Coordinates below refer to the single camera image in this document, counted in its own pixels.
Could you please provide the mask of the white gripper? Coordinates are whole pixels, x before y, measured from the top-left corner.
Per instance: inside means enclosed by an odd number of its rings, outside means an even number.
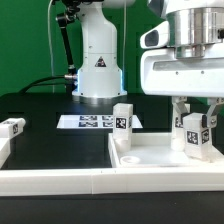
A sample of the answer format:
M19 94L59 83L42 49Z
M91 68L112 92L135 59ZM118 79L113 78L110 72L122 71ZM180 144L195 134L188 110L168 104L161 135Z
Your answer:
M176 59L173 49L149 50L141 58L140 78L145 94L173 96L173 126L182 128L187 97L224 97L224 56ZM224 98L208 98L207 104L202 127L215 128Z

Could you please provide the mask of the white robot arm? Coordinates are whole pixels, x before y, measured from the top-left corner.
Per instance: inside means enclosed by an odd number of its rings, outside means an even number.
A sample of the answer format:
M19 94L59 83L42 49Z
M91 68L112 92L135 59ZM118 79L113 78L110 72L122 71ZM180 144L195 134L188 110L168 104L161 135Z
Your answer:
M83 32L83 65L76 71L84 98L112 98L122 91L117 66L116 28L103 8L136 0L62 0L68 23L79 19ZM140 46L140 80L148 95L167 95L181 118L188 97L205 97L210 106L201 124L213 128L224 105L224 0L147 0L164 21L144 33Z

